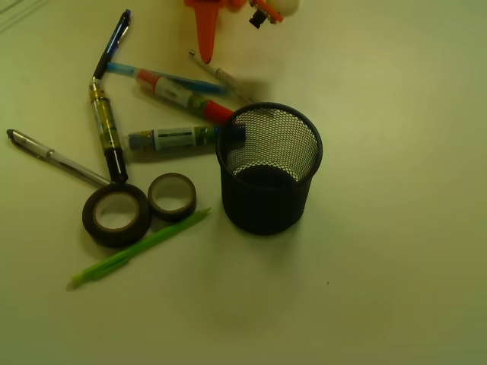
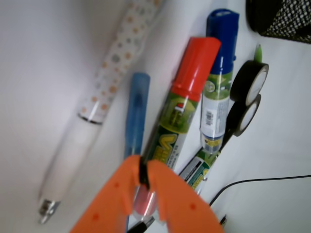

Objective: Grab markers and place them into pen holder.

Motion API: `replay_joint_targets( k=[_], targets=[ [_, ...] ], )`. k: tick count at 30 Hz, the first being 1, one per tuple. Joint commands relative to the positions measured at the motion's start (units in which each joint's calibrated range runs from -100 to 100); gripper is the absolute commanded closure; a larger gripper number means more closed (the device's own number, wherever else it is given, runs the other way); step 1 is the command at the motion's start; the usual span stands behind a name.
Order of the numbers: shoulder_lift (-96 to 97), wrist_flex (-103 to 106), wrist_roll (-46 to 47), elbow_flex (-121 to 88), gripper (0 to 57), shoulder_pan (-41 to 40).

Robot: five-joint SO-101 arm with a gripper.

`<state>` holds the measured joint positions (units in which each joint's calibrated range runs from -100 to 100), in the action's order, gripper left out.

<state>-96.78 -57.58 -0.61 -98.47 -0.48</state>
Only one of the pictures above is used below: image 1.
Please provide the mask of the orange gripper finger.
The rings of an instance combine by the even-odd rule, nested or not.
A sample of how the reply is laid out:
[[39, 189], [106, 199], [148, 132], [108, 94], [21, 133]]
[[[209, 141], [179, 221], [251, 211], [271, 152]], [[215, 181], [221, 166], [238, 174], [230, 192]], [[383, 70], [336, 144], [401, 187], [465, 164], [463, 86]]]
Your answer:
[[216, 22], [218, 12], [221, 9], [221, 1], [188, 0], [185, 1], [185, 6], [194, 10], [199, 54], [201, 60], [205, 64], [208, 64], [212, 60], [215, 44]]

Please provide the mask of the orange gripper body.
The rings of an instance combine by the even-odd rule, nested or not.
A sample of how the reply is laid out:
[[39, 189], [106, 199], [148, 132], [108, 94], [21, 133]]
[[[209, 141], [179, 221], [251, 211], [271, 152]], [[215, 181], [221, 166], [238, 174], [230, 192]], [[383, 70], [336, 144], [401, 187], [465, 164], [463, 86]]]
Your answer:
[[245, 4], [248, 4], [248, 0], [224, 0], [224, 6], [227, 8], [242, 8]]

